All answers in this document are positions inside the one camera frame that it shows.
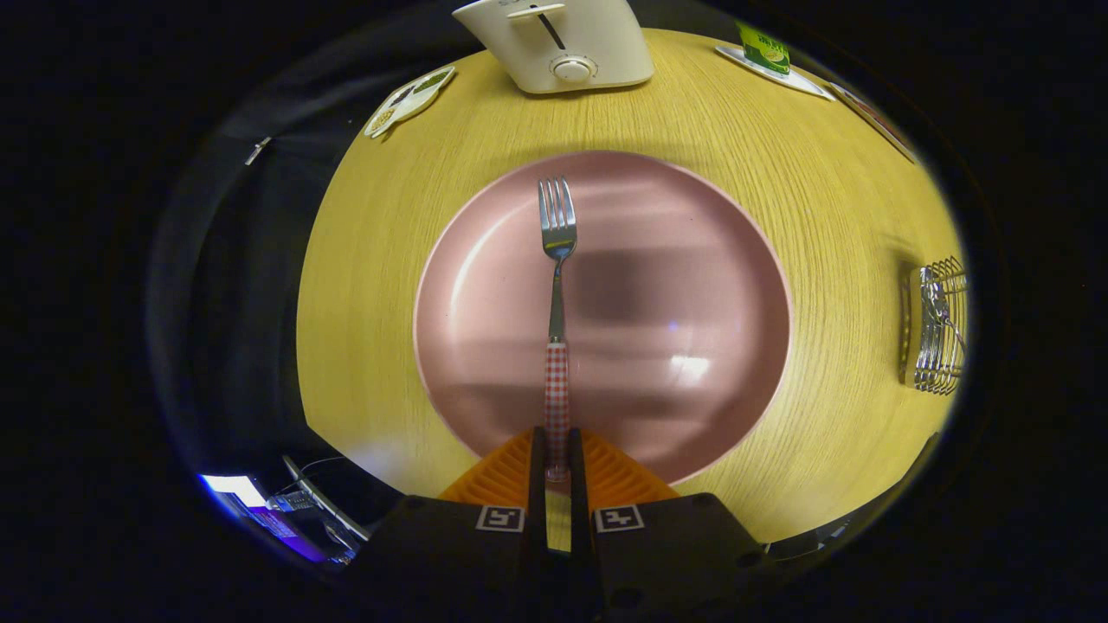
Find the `round table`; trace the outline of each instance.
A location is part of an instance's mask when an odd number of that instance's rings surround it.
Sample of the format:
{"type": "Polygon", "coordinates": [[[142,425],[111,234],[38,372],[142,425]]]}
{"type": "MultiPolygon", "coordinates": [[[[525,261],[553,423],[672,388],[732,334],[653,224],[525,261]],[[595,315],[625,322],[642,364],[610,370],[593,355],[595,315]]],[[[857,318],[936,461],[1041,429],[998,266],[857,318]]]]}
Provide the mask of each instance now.
{"type": "MultiPolygon", "coordinates": [[[[355,139],[300,282],[305,413],[384,482],[438,496],[478,460],[432,409],[416,367],[416,290],[439,235],[478,191],[531,161],[655,156],[732,196],[784,268],[794,323],[777,398],[735,450],[676,487],[715,493],[762,542],[784,539],[891,487],[946,421],[951,396],[900,380],[900,284],[907,266],[962,256],[957,233],[925,166],[842,102],[714,50],[735,43],[645,33],[656,67],[645,84],[529,95],[485,51],[453,63],[439,99],[383,140],[355,139]]],[[[567,550],[568,499],[547,497],[551,547],[567,550]]]]}

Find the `wire basket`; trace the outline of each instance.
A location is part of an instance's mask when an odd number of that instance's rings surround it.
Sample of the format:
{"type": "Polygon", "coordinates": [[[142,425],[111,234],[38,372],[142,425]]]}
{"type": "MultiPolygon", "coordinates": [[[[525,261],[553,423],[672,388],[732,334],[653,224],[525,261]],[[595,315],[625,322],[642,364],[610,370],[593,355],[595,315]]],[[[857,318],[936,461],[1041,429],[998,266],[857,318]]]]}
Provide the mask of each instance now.
{"type": "Polygon", "coordinates": [[[947,395],[957,389],[966,359],[968,293],[965,268],[948,257],[907,278],[904,384],[947,395]]]}

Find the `toaster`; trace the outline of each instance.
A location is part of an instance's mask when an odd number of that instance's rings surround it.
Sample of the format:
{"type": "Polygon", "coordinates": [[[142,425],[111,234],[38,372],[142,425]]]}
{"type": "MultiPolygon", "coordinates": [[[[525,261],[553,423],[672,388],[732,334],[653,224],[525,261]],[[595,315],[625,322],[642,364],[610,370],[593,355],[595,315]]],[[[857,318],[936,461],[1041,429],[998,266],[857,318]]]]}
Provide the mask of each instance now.
{"type": "Polygon", "coordinates": [[[478,0],[452,14],[527,93],[625,86],[654,75],[627,0],[478,0]]]}

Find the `white saucer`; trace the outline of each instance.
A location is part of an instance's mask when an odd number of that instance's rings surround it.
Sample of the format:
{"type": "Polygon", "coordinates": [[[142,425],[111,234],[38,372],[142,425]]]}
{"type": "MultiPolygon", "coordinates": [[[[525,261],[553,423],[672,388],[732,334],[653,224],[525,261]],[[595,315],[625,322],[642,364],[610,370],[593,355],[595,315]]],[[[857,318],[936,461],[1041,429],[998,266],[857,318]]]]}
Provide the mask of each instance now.
{"type": "Polygon", "coordinates": [[[716,51],[727,57],[728,59],[731,59],[736,63],[749,69],[750,71],[763,78],[772,80],[773,82],[784,84],[786,86],[796,89],[797,91],[803,91],[804,93],[819,95],[824,100],[829,100],[832,102],[835,101],[834,95],[832,95],[827,90],[820,88],[811,80],[808,80],[807,78],[800,75],[794,71],[790,71],[789,73],[778,73],[773,70],[766,69],[760,64],[748,60],[746,53],[742,51],[742,48],[725,48],[724,45],[716,45],[716,51]]]}

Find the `pink plate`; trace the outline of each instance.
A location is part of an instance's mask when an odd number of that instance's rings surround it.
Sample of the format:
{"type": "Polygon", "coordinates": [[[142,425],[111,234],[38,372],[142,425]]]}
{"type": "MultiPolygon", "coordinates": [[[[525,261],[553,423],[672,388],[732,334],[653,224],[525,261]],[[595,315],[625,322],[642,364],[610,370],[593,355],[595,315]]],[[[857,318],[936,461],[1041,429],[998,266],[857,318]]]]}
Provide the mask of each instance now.
{"type": "Polygon", "coordinates": [[[416,358],[434,408],[479,456],[543,421],[554,262],[536,182],[565,175],[571,426],[667,482],[707,468],[769,406],[789,350],[780,263],[750,216],[679,166],[577,152],[512,171],[447,226],[416,300],[416,358]]]}

